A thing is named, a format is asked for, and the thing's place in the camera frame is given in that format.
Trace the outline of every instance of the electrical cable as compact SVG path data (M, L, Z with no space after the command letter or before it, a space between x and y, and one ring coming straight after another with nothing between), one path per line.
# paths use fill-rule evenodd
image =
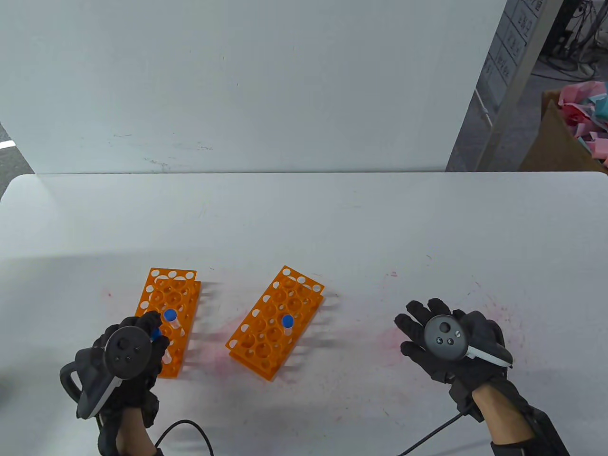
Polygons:
M403 453L399 454L398 456L406 456L406 454L410 454L412 451L414 451L416 448L418 448L420 445L422 445L424 442L426 442L428 439L430 439L431 437L433 437L435 434L439 433L440 431L444 430L445 428L447 428L450 424L455 423L456 421L458 421L460 418L462 418L464 415L462 413L459 413L458 415L456 415L455 417L451 418L449 421L446 421L445 423L443 423L441 426L439 426L437 429L435 429L433 432L431 432L430 434L426 435L425 437L423 437L422 439L420 439L419 441L417 441L414 445L412 445L411 447L409 447L407 450L405 450Z
M161 434L161 436L159 437L159 439L156 441L156 443L154 444L155 447L158 448L158 446L161 444L162 439L165 438L165 436L167 434L169 434L169 432L171 432L173 430L174 427L179 426L180 424L189 424L191 426L194 426L196 428L196 430L202 435L203 439L205 439L205 443L207 444L207 448L209 448L209 455L210 456L214 456L213 454L213 448L211 448L211 442L209 441L209 438L207 437L207 434L205 434L205 431L203 431L203 429L201 428L201 426L199 426L198 424L196 424L194 421L192 420L179 420L176 421L175 423L173 423L171 426L169 426L165 432L163 432Z
M544 74L537 74L537 73L531 73L531 76L536 76L537 78L543 78L543 79L550 79L553 81L562 81L562 82L589 82L589 81L593 81L595 80L595 78L590 78L590 79L565 79L565 78L555 78L553 76L546 76Z

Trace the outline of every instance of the cardboard box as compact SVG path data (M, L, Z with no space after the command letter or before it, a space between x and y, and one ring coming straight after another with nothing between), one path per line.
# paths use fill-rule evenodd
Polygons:
M541 126L518 171L599 171L608 169L568 130L559 108L559 91L542 94Z

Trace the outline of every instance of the table surface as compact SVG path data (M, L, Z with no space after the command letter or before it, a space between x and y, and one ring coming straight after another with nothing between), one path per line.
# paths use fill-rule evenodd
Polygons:
M133 314L154 266L196 269L204 292L184 371L155 388L153 437L191 418L218 455L397 454L456 413L402 358L392 323L439 296L496 319L510 378L572 454L598 454L607 190L596 173L22 176L0 204L0 441L14 455L96 454L58 371ZM224 344L284 264L326 300L266 382ZM486 455L488 442L465 418L416 454ZM206 451L191 429L163 448Z

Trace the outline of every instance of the blue test tube cap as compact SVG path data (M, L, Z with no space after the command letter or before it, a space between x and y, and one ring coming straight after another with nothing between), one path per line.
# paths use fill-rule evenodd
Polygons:
M169 323L171 323L172 321L176 320L178 318L178 313L173 310L173 309L169 309L169 310L165 310L165 320Z
M294 318L291 315L285 315L283 317L283 328L293 328L294 327Z
M154 331L152 331L152 335L150 336L150 340L152 342L154 342L156 339L158 339L161 336L162 336L161 329L160 328L156 328Z

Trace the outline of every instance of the forearm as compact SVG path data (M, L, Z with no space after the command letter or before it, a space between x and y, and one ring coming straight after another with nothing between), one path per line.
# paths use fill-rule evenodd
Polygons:
M157 449L143 425L140 409L125 409L116 438L116 448L121 456L154 456Z
M508 445L534 438L534 432L523 415L490 385L482 385L473 391L473 400L488 425L494 444Z

